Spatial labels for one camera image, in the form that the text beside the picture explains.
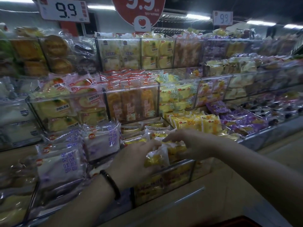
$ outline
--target red round sign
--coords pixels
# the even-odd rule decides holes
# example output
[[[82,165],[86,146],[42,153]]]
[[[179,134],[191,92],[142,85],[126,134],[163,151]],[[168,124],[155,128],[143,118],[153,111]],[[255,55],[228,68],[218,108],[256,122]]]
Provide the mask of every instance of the red round sign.
[[[112,0],[116,11],[136,32],[151,31],[164,9],[165,0]]]

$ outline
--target ceiling light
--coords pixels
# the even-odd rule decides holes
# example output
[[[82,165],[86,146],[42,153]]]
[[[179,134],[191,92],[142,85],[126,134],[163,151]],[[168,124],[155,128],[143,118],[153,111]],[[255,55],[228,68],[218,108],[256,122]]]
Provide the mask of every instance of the ceiling light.
[[[33,0],[0,0],[6,2],[18,2],[18,3],[34,3]]]
[[[266,25],[266,26],[274,26],[277,24],[277,23],[273,23],[273,22],[265,22],[265,21],[259,21],[259,20],[249,20],[247,23],[256,24],[256,25]]]
[[[199,19],[199,20],[209,20],[210,19],[210,17],[195,15],[195,14],[187,14],[186,17],[193,18],[193,19]]]
[[[88,5],[89,9],[109,9],[109,10],[116,10],[113,5]]]
[[[296,25],[296,24],[287,24],[284,26],[286,29],[303,29],[303,25]]]

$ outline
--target price sign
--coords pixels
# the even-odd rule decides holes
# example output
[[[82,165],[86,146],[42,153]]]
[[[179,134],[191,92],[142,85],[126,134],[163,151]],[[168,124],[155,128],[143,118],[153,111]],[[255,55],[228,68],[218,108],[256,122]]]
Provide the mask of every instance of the price sign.
[[[233,25],[233,12],[213,11],[213,25]]]
[[[116,11],[136,32],[149,32],[164,9],[165,0],[112,0]]]
[[[80,0],[38,0],[45,20],[89,22],[87,4]]]

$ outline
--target person's right hand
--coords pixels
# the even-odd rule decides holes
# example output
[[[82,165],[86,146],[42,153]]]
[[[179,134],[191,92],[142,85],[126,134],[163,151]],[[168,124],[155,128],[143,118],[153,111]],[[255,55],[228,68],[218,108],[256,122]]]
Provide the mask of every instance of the person's right hand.
[[[222,145],[225,145],[229,140],[193,129],[181,129],[170,133],[163,140],[163,142],[168,141],[184,141],[187,151],[178,153],[181,159],[204,160],[215,157],[217,150],[222,148]]]

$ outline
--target black bracelet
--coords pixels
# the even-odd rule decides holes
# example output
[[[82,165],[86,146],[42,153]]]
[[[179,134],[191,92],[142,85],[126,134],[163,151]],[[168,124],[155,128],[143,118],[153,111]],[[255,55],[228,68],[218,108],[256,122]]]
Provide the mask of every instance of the black bracelet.
[[[119,188],[117,187],[117,185],[114,182],[114,180],[112,179],[112,177],[105,170],[100,170],[100,174],[102,174],[104,176],[104,178],[108,181],[108,183],[113,188],[113,190],[116,194],[115,200],[119,200],[121,198],[121,194],[120,194]]]

